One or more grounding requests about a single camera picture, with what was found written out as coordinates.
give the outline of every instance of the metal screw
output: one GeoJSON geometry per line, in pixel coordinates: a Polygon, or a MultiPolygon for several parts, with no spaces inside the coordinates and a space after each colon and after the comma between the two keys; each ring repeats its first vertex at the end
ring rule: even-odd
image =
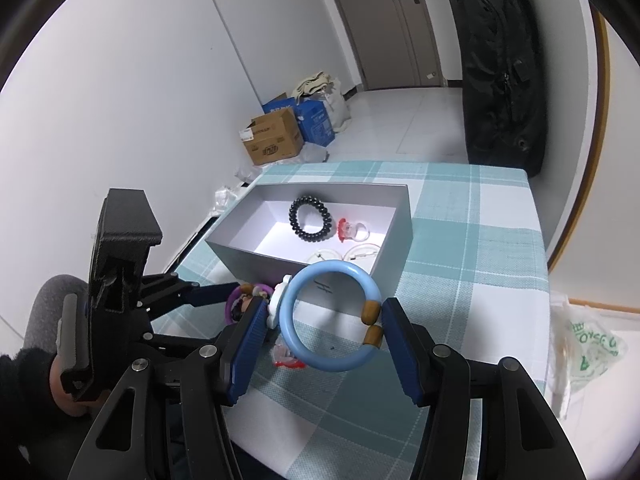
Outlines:
{"type": "Polygon", "coordinates": [[[146,359],[140,358],[132,362],[131,368],[133,369],[134,372],[141,372],[148,365],[149,365],[149,361],[147,361],[146,359]]]}
{"type": "Polygon", "coordinates": [[[520,363],[516,361],[513,357],[506,357],[504,361],[502,361],[502,366],[510,370],[511,372],[516,371],[520,368],[520,363]]]}
{"type": "Polygon", "coordinates": [[[200,355],[202,357],[212,357],[218,352],[218,349],[213,345],[204,345],[200,348],[200,355]]]}
{"type": "Polygon", "coordinates": [[[436,345],[433,347],[433,354],[438,357],[449,357],[451,355],[451,348],[447,345],[436,345]]]}

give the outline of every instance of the open box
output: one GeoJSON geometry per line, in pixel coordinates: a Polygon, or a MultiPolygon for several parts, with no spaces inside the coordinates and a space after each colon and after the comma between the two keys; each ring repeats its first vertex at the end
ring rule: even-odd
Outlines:
{"type": "MultiPolygon", "coordinates": [[[[322,227],[321,216],[311,206],[300,208],[298,221],[308,232],[322,227]]],[[[371,275],[385,299],[396,292],[412,240],[407,186],[291,182],[255,186],[214,224],[207,243],[238,280],[270,286],[280,283],[285,274],[302,270],[318,250],[334,250],[344,256],[362,243],[375,244],[380,247],[377,256],[353,263],[371,275]],[[301,240],[289,224],[291,203],[305,195],[319,198],[334,220],[330,237],[321,242],[301,240]],[[335,233],[340,218],[366,225],[369,238],[341,242],[335,233]]],[[[298,298],[353,316],[360,315],[364,304],[360,285],[336,272],[307,283],[298,298]]]]}

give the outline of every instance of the plaid tablecloth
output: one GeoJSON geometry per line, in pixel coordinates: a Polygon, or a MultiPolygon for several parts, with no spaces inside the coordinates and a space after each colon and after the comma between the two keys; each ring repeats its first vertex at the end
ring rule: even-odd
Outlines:
{"type": "MultiPolygon", "coordinates": [[[[549,295],[540,225],[521,170],[416,162],[272,166],[277,182],[407,184],[414,241],[396,296],[412,322],[465,357],[519,359],[543,390],[549,295]]],[[[204,240],[178,269],[201,284],[233,280],[204,240]]],[[[296,328],[312,350],[355,350],[364,326],[351,316],[299,302],[296,328]]],[[[206,336],[223,327],[222,306],[184,306],[156,331],[206,336]]],[[[226,413],[232,439],[289,479],[405,479],[427,410],[412,405],[388,350],[366,366],[331,374],[271,363],[268,346],[249,392],[226,413]]],[[[473,401],[465,477],[478,471],[481,406],[473,401]]]]}

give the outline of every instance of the black coil hair tie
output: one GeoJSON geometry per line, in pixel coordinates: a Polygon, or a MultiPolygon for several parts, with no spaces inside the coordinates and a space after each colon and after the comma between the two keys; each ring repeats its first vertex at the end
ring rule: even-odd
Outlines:
{"type": "Polygon", "coordinates": [[[289,223],[295,234],[302,238],[305,242],[319,242],[325,238],[331,230],[331,215],[325,205],[313,196],[301,196],[293,201],[289,208],[289,223]],[[308,204],[315,207],[322,215],[322,229],[317,233],[307,233],[302,230],[298,222],[298,209],[300,206],[308,204]]]}

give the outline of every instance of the blue box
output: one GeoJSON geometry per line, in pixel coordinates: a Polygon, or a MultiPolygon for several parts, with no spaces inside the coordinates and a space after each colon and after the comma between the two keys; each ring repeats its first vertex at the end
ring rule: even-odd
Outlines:
{"type": "Polygon", "coordinates": [[[298,120],[298,127],[305,142],[320,144],[327,147],[335,139],[334,129],[331,126],[329,115],[326,113],[324,104],[312,99],[302,101],[299,105],[293,97],[281,99],[276,97],[267,104],[262,105],[264,113],[268,114],[274,110],[291,107],[298,120]]]}

